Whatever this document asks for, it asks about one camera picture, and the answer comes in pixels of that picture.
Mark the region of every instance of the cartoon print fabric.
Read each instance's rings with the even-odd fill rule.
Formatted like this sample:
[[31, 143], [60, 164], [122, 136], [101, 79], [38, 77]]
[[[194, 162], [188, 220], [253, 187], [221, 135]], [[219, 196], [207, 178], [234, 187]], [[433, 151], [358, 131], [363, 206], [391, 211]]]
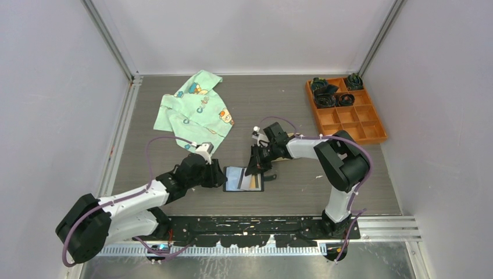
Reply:
[[[197, 144], [211, 142], [215, 152], [231, 130], [234, 121], [223, 100], [213, 90], [221, 77], [201, 70], [173, 94], [161, 99], [154, 130], [172, 131], [177, 137]], [[182, 141], [177, 144], [193, 152]]]

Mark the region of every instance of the metal floor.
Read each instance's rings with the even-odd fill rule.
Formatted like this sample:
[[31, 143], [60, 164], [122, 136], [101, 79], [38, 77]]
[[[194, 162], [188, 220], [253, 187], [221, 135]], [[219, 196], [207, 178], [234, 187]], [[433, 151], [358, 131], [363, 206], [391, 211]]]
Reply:
[[377, 242], [351, 244], [336, 266], [317, 256], [202, 256], [178, 257], [151, 265], [145, 257], [96, 257], [80, 278], [416, 278], [406, 244]]
[[[130, 123], [114, 194], [147, 183], [144, 156], [147, 142], [170, 132], [153, 130], [161, 97], [174, 94], [189, 77], [146, 76], [140, 87]], [[290, 119], [304, 135], [317, 135], [308, 100], [303, 91], [313, 76], [224, 76], [214, 89], [223, 98], [235, 124], [213, 157], [221, 167], [246, 166], [253, 143], [253, 126], [266, 116]], [[264, 127], [275, 120], [266, 120]], [[279, 121], [286, 131], [292, 128]], [[379, 145], [366, 145], [375, 162], [372, 177], [361, 188], [353, 208], [366, 214], [401, 214]], [[188, 155], [174, 140], [153, 142], [149, 149], [154, 176], [170, 171]], [[274, 164], [278, 179], [265, 183], [265, 192], [226, 193], [222, 188], [195, 187], [187, 195], [162, 207], [168, 215], [295, 215], [320, 214], [330, 196], [331, 185], [316, 160], [296, 159]]]

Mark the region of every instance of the orange tray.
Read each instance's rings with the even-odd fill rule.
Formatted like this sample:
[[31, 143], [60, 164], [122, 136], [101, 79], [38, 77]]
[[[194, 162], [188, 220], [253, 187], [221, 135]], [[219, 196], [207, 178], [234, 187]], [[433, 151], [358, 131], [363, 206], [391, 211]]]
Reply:
[[318, 109], [313, 101], [313, 93], [310, 87], [312, 81], [306, 82], [306, 96], [312, 107], [313, 117], [317, 123], [319, 133], [331, 135], [339, 130], [345, 130], [359, 144], [380, 144], [387, 139], [387, 133], [380, 121], [371, 98], [366, 89], [348, 91], [344, 84], [344, 78], [329, 78], [329, 84], [339, 87], [336, 96], [353, 94], [354, 105], [337, 108]]

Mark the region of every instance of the white panel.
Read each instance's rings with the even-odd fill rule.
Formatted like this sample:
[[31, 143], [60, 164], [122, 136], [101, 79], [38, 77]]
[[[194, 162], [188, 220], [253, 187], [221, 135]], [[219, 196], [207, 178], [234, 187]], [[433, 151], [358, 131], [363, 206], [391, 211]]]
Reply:
[[493, 273], [492, 13], [491, 0], [407, 1], [364, 78], [432, 278]]
[[394, 0], [97, 2], [141, 74], [329, 74], [359, 69]]
[[319, 158], [317, 157], [317, 153], [315, 153], [315, 149], [313, 148], [323, 141], [327, 141], [327, 140], [326, 139], [302, 140], [300, 138], [294, 138], [288, 142], [288, 145], [286, 147], [291, 157], [293, 158], [309, 158], [309, 159], [318, 160]]
[[[114, 202], [117, 199], [134, 195], [136, 193], [145, 190], [146, 187], [147, 184], [115, 196], [101, 197], [99, 199], [100, 200], [99, 204], [102, 205], [110, 201]], [[168, 196], [169, 194], [166, 191], [166, 186], [164, 186], [159, 181], [152, 180], [149, 190], [147, 190], [143, 194], [130, 198], [126, 201], [115, 203], [114, 205], [111, 206], [106, 206], [103, 208], [103, 210], [111, 214], [112, 221], [118, 221], [128, 216], [137, 214], [143, 210], [162, 206], [168, 200]]]
[[0, 274], [58, 278], [55, 227], [96, 192], [128, 81], [80, 1], [0, 6]]
[[344, 191], [339, 191], [332, 186], [330, 198], [325, 207], [325, 213], [335, 223], [339, 223], [349, 216], [348, 203], [353, 194], [353, 189], [354, 187], [351, 189], [351, 192], [346, 193]]
[[147, 210], [120, 220], [112, 220], [105, 246], [132, 237], [152, 234], [157, 227], [156, 217]]

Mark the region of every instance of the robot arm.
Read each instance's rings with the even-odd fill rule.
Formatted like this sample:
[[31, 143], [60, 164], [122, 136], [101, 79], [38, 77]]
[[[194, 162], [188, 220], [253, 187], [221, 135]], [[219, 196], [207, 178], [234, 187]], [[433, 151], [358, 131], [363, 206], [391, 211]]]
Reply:
[[182, 198], [188, 189], [201, 185], [217, 188], [226, 182], [219, 161], [210, 158], [213, 145], [204, 143], [172, 171], [157, 176], [150, 184], [122, 194], [96, 199], [82, 196], [56, 228], [65, 242], [75, 222], [89, 210], [110, 203], [89, 215], [75, 229], [68, 251], [75, 263], [92, 259], [109, 244], [135, 236], [162, 237], [169, 230], [169, 219], [159, 206]]
[[[253, 129], [253, 138], [258, 143], [252, 146], [250, 162], [245, 175], [263, 173], [272, 168], [277, 158], [309, 158], [320, 161], [322, 168], [332, 184], [329, 202], [322, 213], [324, 228], [329, 234], [339, 234], [351, 218], [348, 210], [351, 196], [357, 184], [369, 171], [368, 158], [355, 146], [336, 139], [303, 139], [288, 134], [279, 123], [268, 126], [260, 134], [258, 127]], [[333, 136], [354, 142], [346, 131]]]

